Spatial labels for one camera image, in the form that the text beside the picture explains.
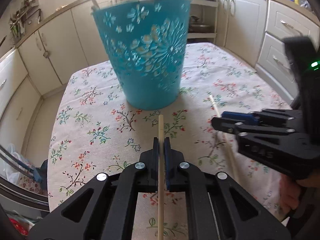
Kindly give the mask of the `person right hand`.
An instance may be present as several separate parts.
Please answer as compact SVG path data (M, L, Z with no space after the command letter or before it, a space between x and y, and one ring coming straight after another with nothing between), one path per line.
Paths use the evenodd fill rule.
M302 180L292 180L282 174L279 182L279 205L285 214L295 210L299 206L299 196L301 193Z

